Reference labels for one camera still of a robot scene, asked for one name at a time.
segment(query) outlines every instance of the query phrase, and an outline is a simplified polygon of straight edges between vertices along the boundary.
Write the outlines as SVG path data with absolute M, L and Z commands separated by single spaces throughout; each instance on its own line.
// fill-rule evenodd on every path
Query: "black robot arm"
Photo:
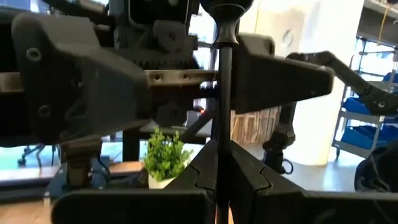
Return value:
M 395 115 L 397 113 L 397 94 L 388 93 L 363 80 L 331 52 L 292 53 L 288 58 L 332 68 L 335 71 L 335 76 L 358 94 L 372 115 Z
M 292 170 L 287 172 L 282 163 L 284 161 L 283 150 L 292 145 L 296 138 L 293 129 L 295 109 L 296 103 L 281 106 L 279 122 L 271 138 L 262 145 L 264 149 L 263 162 L 278 174 L 290 174 L 293 172 L 293 166 Z

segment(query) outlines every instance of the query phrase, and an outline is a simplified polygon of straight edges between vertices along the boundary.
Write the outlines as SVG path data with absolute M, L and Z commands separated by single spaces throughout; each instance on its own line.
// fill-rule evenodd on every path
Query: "black knob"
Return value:
M 237 45 L 236 24 L 251 7 L 253 0 L 201 0 L 200 4 L 216 22 L 217 38 L 214 46 L 220 48 L 223 45 Z

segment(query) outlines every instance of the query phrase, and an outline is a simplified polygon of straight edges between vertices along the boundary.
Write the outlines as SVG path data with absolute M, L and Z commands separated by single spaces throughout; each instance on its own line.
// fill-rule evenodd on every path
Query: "shelving rack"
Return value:
M 383 75 L 378 75 L 378 74 L 372 74 L 372 73 L 366 73 L 366 72 L 362 72 L 360 69 L 360 65 L 363 59 L 364 55 L 369 55 L 369 54 L 375 54 L 375 53 L 379 53 L 379 52 L 365 52 L 365 45 L 363 46 L 363 51 L 359 52 L 356 55 L 360 55 L 360 60 L 359 60 L 359 68 L 357 70 L 357 73 L 359 75 L 365 74 L 365 75 L 374 75 L 377 77 L 384 77 Z M 394 76 L 396 74 L 397 71 L 397 66 L 398 66 L 398 49 L 395 49 L 393 51 L 389 51 L 390 53 L 393 53 L 393 62 L 394 62 L 394 66 L 393 69 L 391 71 L 391 76 L 388 82 L 386 81 L 381 81 L 381 82 L 369 82 L 372 85 L 381 88 L 385 91 L 388 92 L 392 92 L 394 91 L 394 89 L 396 90 L 398 88 L 398 83 L 394 83 Z M 353 57 L 355 55 L 352 56 L 351 58 L 351 63 L 350 66 L 352 64 L 353 61 Z M 368 157 L 368 155 L 370 155 L 370 153 L 372 152 L 372 150 L 374 148 L 376 148 L 376 144 L 377 144 L 377 140 L 379 139 L 379 135 L 380 135 L 380 130 L 382 128 L 383 124 L 388 124 L 385 123 L 384 121 L 386 120 L 385 116 L 373 116 L 373 115 L 369 115 L 369 114 L 360 114 L 360 113 L 354 113 L 354 112 L 349 112 L 349 111 L 345 111 L 345 109 L 343 108 L 343 103 L 345 101 L 345 99 L 347 99 L 347 92 L 349 93 L 349 97 L 353 96 L 353 92 L 352 90 L 349 90 L 348 86 L 345 86 L 344 89 L 344 94 L 343 97 L 341 99 L 341 107 L 338 113 L 338 118 L 337 118 L 337 122 L 336 122 L 336 127 L 335 127 L 335 133 L 333 136 L 333 142 L 332 142 L 332 146 L 336 148 L 336 158 L 338 158 L 340 156 L 340 150 L 344 150 L 346 152 L 350 152 L 352 154 L 355 154 L 357 156 L 360 157 Z M 345 130 L 347 127 L 347 122 L 349 120 L 357 120 L 357 121 L 362 121 L 365 123 L 369 123 L 369 124 L 374 124 L 376 126 L 376 132 L 375 135 L 373 137 L 373 143 L 372 143 L 372 147 L 370 149 L 365 149 L 365 148 L 361 148 L 352 144 L 349 144 L 347 142 L 343 142 L 343 141 L 338 141 L 336 140 L 336 134 L 339 131 L 339 127 L 340 127 L 340 123 L 341 123 L 341 119 L 343 119 L 343 127 L 342 130 Z

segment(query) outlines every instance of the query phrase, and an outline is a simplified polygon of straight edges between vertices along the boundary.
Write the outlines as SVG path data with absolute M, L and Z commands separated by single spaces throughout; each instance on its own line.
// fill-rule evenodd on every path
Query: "bolt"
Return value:
M 39 62 L 42 59 L 42 54 L 37 48 L 31 47 L 27 49 L 26 57 L 33 62 Z

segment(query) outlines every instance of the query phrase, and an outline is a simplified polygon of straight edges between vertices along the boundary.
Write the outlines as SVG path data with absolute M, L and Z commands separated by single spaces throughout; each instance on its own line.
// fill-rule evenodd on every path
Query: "white wall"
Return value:
M 354 42 L 364 0 L 255 0 L 241 20 L 241 32 L 270 35 L 277 55 L 329 50 L 345 63 Z M 290 45 L 283 40 L 291 30 Z M 296 141 L 286 158 L 308 165 L 325 165 L 335 130 L 344 84 L 335 80 L 332 94 L 297 103 Z

